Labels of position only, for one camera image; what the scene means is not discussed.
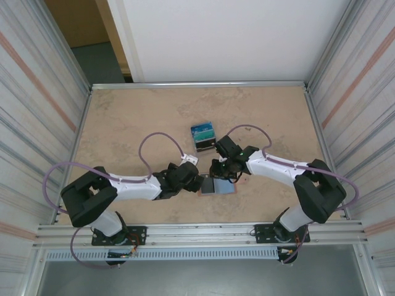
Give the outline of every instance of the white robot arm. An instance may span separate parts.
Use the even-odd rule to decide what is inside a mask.
[[[264,155],[252,146],[243,150],[229,136],[221,138],[215,148],[220,158],[212,161],[211,177],[232,182],[246,173],[265,176],[295,188],[299,205],[287,208],[274,222],[274,235],[278,241],[288,241],[294,231],[311,222],[324,223],[346,197],[346,191],[336,178],[300,168],[330,171],[321,160],[294,162]]]
[[[109,175],[104,178],[91,171],[63,188],[61,196],[73,226],[90,225],[110,238],[114,244],[125,240],[124,223],[118,213],[107,210],[114,200],[169,199],[182,189],[197,192],[203,182],[196,168],[198,159],[182,156],[179,166],[171,163],[166,170],[147,176],[119,176],[108,174],[101,166],[96,170]],[[144,180],[140,183],[130,181]]]

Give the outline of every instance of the metal frame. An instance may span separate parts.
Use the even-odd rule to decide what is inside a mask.
[[[250,233],[255,224],[273,224],[273,222],[248,223],[191,223],[191,224],[148,224],[146,244],[139,249],[188,248],[188,247],[279,247],[294,245],[289,243],[257,244]],[[75,228],[71,225],[42,225],[37,232],[33,249],[67,249],[70,247]],[[325,224],[309,226],[311,241],[306,245],[343,245],[366,244],[364,227],[360,221],[331,220]],[[74,240],[74,248],[108,249],[92,246],[92,232],[89,227],[82,228]],[[111,249],[125,249],[125,246],[113,246]]]
[[[151,88],[250,88],[263,86],[304,86],[301,80],[273,81],[202,81],[202,82],[158,82],[158,83],[111,83],[94,84],[98,89],[151,89]]]
[[[95,84],[95,89],[139,89],[139,88],[214,88],[214,87],[254,87],[254,86],[300,86],[301,81],[246,81],[246,82],[201,82],[201,83],[139,83],[139,84]],[[313,125],[317,134],[323,156],[329,167],[333,168],[333,161],[325,144],[320,124],[312,105],[309,93],[304,88],[307,105],[312,117]],[[89,97],[78,128],[76,142],[71,154],[71,160],[75,157],[78,143],[80,141],[83,125],[88,113],[91,96]],[[65,174],[64,184],[67,183],[70,170]],[[148,226],[149,236],[145,249],[182,249],[193,247],[257,247],[254,238],[249,235],[253,230],[253,225],[258,223],[208,223],[208,224],[153,224]],[[309,226],[312,241],[308,245],[338,245],[352,244],[362,277],[369,295],[381,295],[378,286],[375,287],[376,277],[374,266],[369,264],[365,244],[367,239],[360,221],[338,220],[328,221],[325,224],[312,224]],[[44,272],[45,262],[50,250],[67,250],[70,246],[71,236],[74,232],[72,226],[47,225],[40,226],[37,239],[33,245],[33,256],[31,258],[31,273],[25,285],[25,293],[22,295],[36,295],[40,284],[40,279]],[[91,231],[89,228],[82,229],[75,239],[75,250],[97,250],[100,247],[93,247],[91,242]],[[269,246],[279,246],[284,244],[261,245],[262,248]]]

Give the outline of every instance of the gray floor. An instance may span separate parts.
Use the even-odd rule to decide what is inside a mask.
[[[39,295],[366,295],[352,246],[304,247],[275,260],[126,262],[121,269],[48,263]]]
[[[111,43],[72,48],[89,83],[125,83]]]

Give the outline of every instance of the purple cable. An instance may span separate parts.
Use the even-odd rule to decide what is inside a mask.
[[[138,156],[139,156],[139,158],[141,159],[141,161],[146,165],[146,167],[147,167],[147,169],[148,169],[148,176],[145,177],[144,179],[141,179],[141,180],[127,180],[127,179],[121,179],[121,180],[119,180],[118,178],[111,177],[110,175],[107,175],[107,174],[105,174],[105,173],[103,173],[103,172],[101,172],[101,171],[95,170],[94,168],[91,168],[91,167],[88,166],[88,165],[83,165],[82,163],[78,163],[78,162],[59,162],[59,163],[53,165],[53,166],[47,171],[47,173],[46,173],[45,176],[44,176],[43,183],[42,183],[42,186],[41,186],[41,187],[42,187],[42,190],[43,190],[43,195],[44,195],[45,201],[46,201],[52,208],[54,208],[55,210],[57,210],[57,211],[59,211],[59,212],[61,212],[61,213],[67,214],[67,211],[66,211],[66,210],[63,210],[62,208],[58,207],[56,204],[54,204],[53,202],[51,202],[51,200],[49,199],[48,193],[47,193],[47,182],[48,182],[49,175],[50,175],[56,168],[61,167],[61,166],[64,166],[64,165],[72,165],[72,166],[75,166],[75,167],[84,168],[84,169],[86,169],[86,170],[88,170],[88,171],[91,171],[91,172],[93,172],[93,173],[95,173],[95,174],[97,174],[97,175],[99,175],[99,176],[102,176],[102,177],[104,177],[104,178],[107,178],[107,179],[112,180],[112,181],[115,181],[115,182],[122,182],[122,183],[144,183],[144,182],[146,182],[146,181],[149,180],[149,178],[152,176],[152,169],[151,169],[151,167],[149,166],[148,162],[145,161],[145,159],[144,159],[143,156],[141,155],[141,150],[142,150],[142,148],[143,148],[143,144],[148,140],[148,138],[150,138],[150,137],[152,137],[152,136],[155,136],[156,134],[161,134],[161,135],[163,135],[163,136],[165,136],[165,137],[168,137],[170,140],[172,140],[173,143],[177,146],[178,150],[180,151],[181,156],[184,156],[183,150],[181,149],[180,145],[178,145],[178,143],[176,142],[176,140],[174,140],[174,138],[172,138],[171,136],[169,136],[169,135],[166,134],[166,133],[162,133],[162,132],[158,131],[158,132],[151,133],[151,134],[149,134],[148,136],[146,136],[146,137],[141,141],[141,144],[140,144],[140,146],[138,147]]]
[[[79,264],[81,264],[85,267],[94,268],[94,269],[112,269],[112,268],[118,267],[118,265],[112,265],[112,266],[96,265],[96,264],[91,264],[86,261],[81,261],[80,259],[78,259],[78,257],[74,253],[73,244],[74,244],[75,236],[77,235],[77,233],[80,230],[81,230],[81,228],[77,228],[75,230],[75,232],[73,233],[73,236],[72,236],[72,240],[70,241],[70,251],[71,251],[72,257],[75,259],[75,261],[77,261]]]
[[[229,136],[229,134],[230,134],[232,131],[234,131],[235,129],[237,129],[237,128],[243,128],[243,127],[246,127],[246,128],[255,128],[256,130],[259,130],[260,132],[262,132],[262,133],[266,136],[266,138],[269,140],[269,145],[267,145],[267,146],[265,146],[265,147],[262,148],[262,153],[263,153],[264,157],[266,158],[265,150],[268,149],[268,148],[270,148],[270,147],[272,146],[273,142],[272,142],[272,139],[270,138],[270,136],[268,135],[268,133],[266,133],[262,128],[260,128],[260,127],[258,127],[258,126],[256,126],[256,125],[236,125],[234,128],[232,128],[232,129],[227,133],[227,136]]]
[[[306,239],[307,233],[309,233],[309,228],[306,227],[306,231],[304,232],[303,238],[301,240],[301,243],[299,244],[299,246],[296,248],[295,251],[292,252],[291,256],[289,256],[287,259],[283,260],[283,263],[287,263],[288,261],[290,261],[290,259],[294,258],[296,256],[296,254],[298,253],[298,251],[300,251],[302,244],[304,243],[304,240]]]

